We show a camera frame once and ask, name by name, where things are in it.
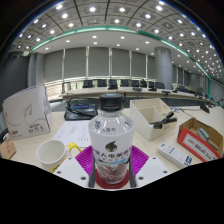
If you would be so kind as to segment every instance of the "bottle cap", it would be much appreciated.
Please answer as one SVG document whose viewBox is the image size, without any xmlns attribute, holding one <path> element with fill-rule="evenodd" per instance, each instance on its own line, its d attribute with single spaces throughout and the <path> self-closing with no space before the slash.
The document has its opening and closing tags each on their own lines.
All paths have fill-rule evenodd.
<svg viewBox="0 0 224 224">
<path fill-rule="evenodd" d="M 122 110 L 123 96 L 119 93 L 104 93 L 99 98 L 100 109 L 103 111 L 113 112 Z"/>
</svg>

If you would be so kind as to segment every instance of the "ceiling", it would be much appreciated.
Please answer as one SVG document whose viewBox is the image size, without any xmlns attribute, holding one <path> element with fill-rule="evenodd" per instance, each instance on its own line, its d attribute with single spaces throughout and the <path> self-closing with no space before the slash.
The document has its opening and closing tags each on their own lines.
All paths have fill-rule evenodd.
<svg viewBox="0 0 224 224">
<path fill-rule="evenodd" d="M 91 7 L 95 8 L 94 12 L 90 11 Z M 68 31 L 79 30 L 85 27 L 115 26 L 128 28 L 133 33 L 97 31 L 96 29 L 96 31 L 92 30 L 91 33 L 71 32 L 71 35 L 65 36 L 66 32 L 69 33 Z M 97 36 L 95 40 L 92 38 L 94 32 Z M 120 39 L 121 35 L 126 35 L 124 40 Z M 190 58 L 172 46 L 162 43 L 161 40 L 165 40 L 172 46 L 181 49 Z M 186 68 L 188 72 L 202 74 L 201 69 L 193 62 L 196 61 L 212 79 L 223 83 L 223 65 L 220 57 L 200 27 L 191 21 L 190 18 L 161 1 L 63 1 L 46 10 L 34 21 L 31 21 L 16 38 L 11 52 L 31 51 L 40 43 L 44 43 L 44 45 L 37 48 L 34 52 L 49 53 L 66 48 L 97 46 L 132 51 L 137 51 L 136 48 L 139 48 L 138 52 L 153 56 L 151 53 L 154 52 L 154 48 L 163 46 L 171 49 L 175 65 L 181 65 L 181 68 Z"/>
</svg>

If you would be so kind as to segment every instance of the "green ceiling trim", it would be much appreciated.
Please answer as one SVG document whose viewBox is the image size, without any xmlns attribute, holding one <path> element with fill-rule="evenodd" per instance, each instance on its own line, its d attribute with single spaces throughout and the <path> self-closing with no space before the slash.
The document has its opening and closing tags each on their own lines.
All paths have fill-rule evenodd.
<svg viewBox="0 0 224 224">
<path fill-rule="evenodd" d="M 41 46 L 43 46 L 43 45 L 45 45 L 47 43 L 49 43 L 51 41 L 54 41 L 56 39 L 59 39 L 59 38 L 63 38 L 63 37 L 66 37 L 66 36 L 70 36 L 70 35 L 78 34 L 78 33 L 82 33 L 82 32 L 103 31 L 103 30 L 106 30 L 106 31 L 110 31 L 110 30 L 111 31 L 122 31 L 122 32 L 128 32 L 128 33 L 135 33 L 135 34 L 140 34 L 140 35 L 151 37 L 153 39 L 161 41 L 161 42 L 163 42 L 163 43 L 173 47 L 174 49 L 180 51 L 186 57 L 191 59 L 204 72 L 204 74 L 208 77 L 208 79 L 211 79 L 211 77 L 207 74 L 207 72 L 205 72 L 205 70 L 202 68 L 202 66 L 200 64 L 198 64 L 185 51 L 183 51 L 182 49 L 180 49 L 179 47 L 177 47 L 173 43 L 171 43 L 171 42 L 167 41 L 166 39 L 163 39 L 163 38 L 161 38 L 159 36 L 156 36 L 156 35 L 154 35 L 152 33 L 148 33 L 148 32 L 141 31 L 141 30 L 139 30 L 139 31 L 130 30 L 129 27 L 121 27 L 121 26 L 91 26 L 91 27 L 82 27 L 82 28 L 78 28 L 78 29 L 73 29 L 73 30 L 70 30 L 70 31 L 63 32 L 61 35 L 59 35 L 57 37 L 50 37 L 50 38 L 46 39 L 45 41 L 42 41 L 41 43 L 39 43 L 36 46 L 34 46 L 31 49 L 31 52 L 35 51 L 36 49 L 38 49 L 39 47 L 41 47 Z"/>
<path fill-rule="evenodd" d="M 81 22 L 81 24 L 82 24 L 82 26 L 83 26 L 82 19 L 81 19 L 81 16 L 80 16 L 80 14 L 79 14 L 79 9 L 78 9 L 78 6 L 77 6 L 77 4 L 76 4 L 76 0 L 74 0 L 74 4 L 75 4 L 76 11 L 77 11 L 77 13 L 78 13 L 79 20 L 80 20 L 80 22 Z"/>
<path fill-rule="evenodd" d="M 110 0 L 108 0 L 108 2 L 107 2 L 107 8 L 106 8 L 106 13 L 105 13 L 104 25 L 106 24 L 106 20 L 107 20 L 107 11 L 108 11 L 108 8 L 109 8 L 109 4 L 110 4 Z"/>
</svg>

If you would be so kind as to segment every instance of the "chair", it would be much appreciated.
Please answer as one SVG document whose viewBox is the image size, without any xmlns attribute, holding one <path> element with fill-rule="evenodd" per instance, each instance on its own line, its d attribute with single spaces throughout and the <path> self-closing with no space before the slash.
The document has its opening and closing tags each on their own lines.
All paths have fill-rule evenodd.
<svg viewBox="0 0 224 224">
<path fill-rule="evenodd" d="M 141 80 L 141 81 L 140 81 L 140 86 L 141 86 L 142 88 L 147 88 L 147 82 L 144 81 L 144 80 Z"/>
<path fill-rule="evenodd" d="M 109 79 L 108 81 L 109 89 L 117 89 L 117 80 L 116 79 Z"/>
<path fill-rule="evenodd" d="M 165 85 L 162 82 L 155 82 L 155 87 L 157 89 L 165 89 Z"/>
<path fill-rule="evenodd" d="M 180 92 L 187 92 L 187 89 L 185 88 L 185 86 L 178 86 L 177 90 Z"/>
<path fill-rule="evenodd" d="M 106 79 L 97 79 L 97 87 L 107 87 Z"/>
<path fill-rule="evenodd" d="M 83 80 L 82 88 L 93 88 L 93 80 Z"/>
<path fill-rule="evenodd" d="M 129 87 L 129 81 L 128 79 L 121 79 L 121 87 Z"/>
<path fill-rule="evenodd" d="M 131 87 L 139 87 L 139 80 L 131 80 Z"/>
<path fill-rule="evenodd" d="M 149 88 L 153 88 L 155 86 L 154 82 L 149 81 Z"/>
</svg>

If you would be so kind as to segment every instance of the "yellow object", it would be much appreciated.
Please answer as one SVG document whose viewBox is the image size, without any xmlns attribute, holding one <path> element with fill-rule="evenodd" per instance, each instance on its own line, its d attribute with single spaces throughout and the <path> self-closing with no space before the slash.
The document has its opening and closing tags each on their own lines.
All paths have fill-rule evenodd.
<svg viewBox="0 0 224 224">
<path fill-rule="evenodd" d="M 74 147 L 76 147 L 79 150 L 79 152 L 82 152 L 82 150 L 74 142 L 71 142 L 70 144 L 68 144 L 68 148 L 69 148 L 70 152 L 71 152 L 72 148 L 74 148 Z"/>
</svg>

